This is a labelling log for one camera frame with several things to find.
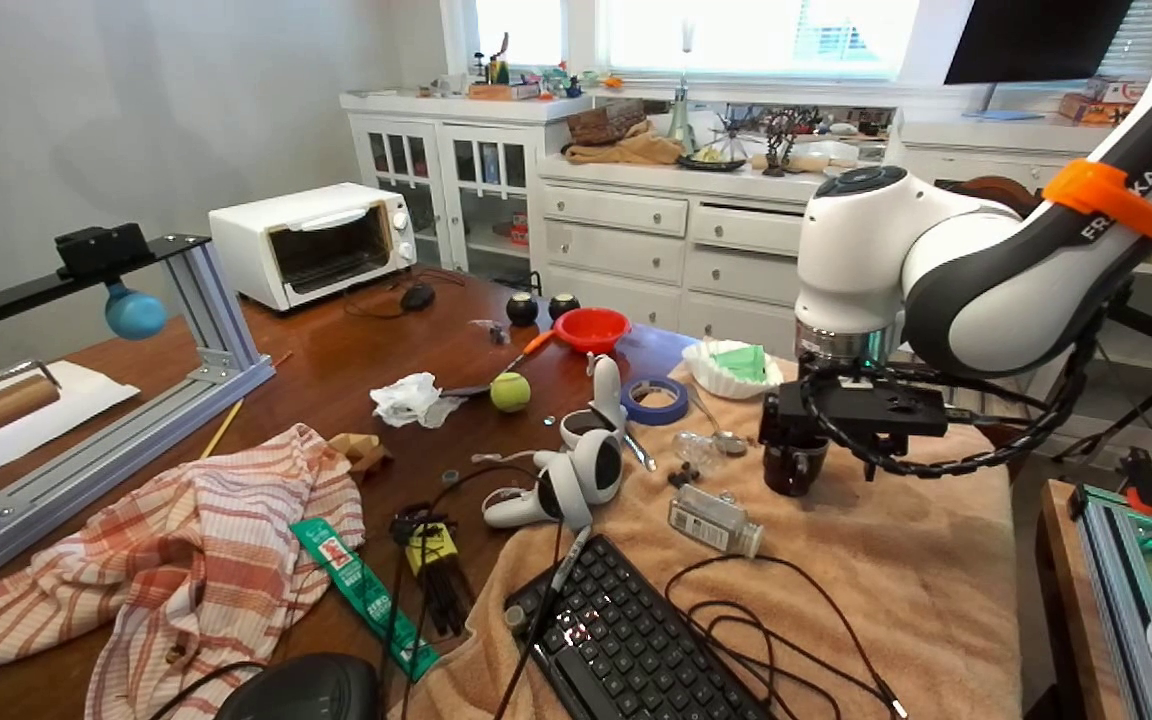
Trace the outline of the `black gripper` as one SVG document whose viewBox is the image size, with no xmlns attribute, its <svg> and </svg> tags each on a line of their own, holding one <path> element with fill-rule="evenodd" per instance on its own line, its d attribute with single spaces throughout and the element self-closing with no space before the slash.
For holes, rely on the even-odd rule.
<svg viewBox="0 0 1152 720">
<path fill-rule="evenodd" d="M 834 380 L 791 380 L 763 394 L 760 443 L 815 453 L 828 441 L 874 456 L 902 456 L 911 435 L 943 435 L 947 409 L 926 386 L 842 386 Z"/>
</svg>

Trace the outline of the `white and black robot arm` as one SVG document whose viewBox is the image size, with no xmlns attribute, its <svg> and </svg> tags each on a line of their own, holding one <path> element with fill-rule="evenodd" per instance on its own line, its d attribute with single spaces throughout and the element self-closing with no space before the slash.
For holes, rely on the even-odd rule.
<svg viewBox="0 0 1152 720">
<path fill-rule="evenodd" d="M 1096 329 L 1152 254 L 1152 82 L 1033 213 L 902 168 L 858 168 L 806 199 L 800 236 L 800 376 L 760 441 L 779 456 L 839 443 L 900 471 L 914 435 L 947 429 L 943 390 L 979 390 L 1057 361 L 1063 376 L 1020 429 L 1040 443 L 1080 394 Z"/>
</svg>

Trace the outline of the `robot base aluminium frame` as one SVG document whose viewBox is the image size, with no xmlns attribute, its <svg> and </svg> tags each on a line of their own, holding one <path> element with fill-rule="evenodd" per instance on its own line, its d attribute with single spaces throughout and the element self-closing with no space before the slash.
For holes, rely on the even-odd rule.
<svg viewBox="0 0 1152 720">
<path fill-rule="evenodd" d="M 1053 479 L 1034 562 L 1060 704 L 1071 720 L 1152 720 L 1152 513 Z"/>
</svg>

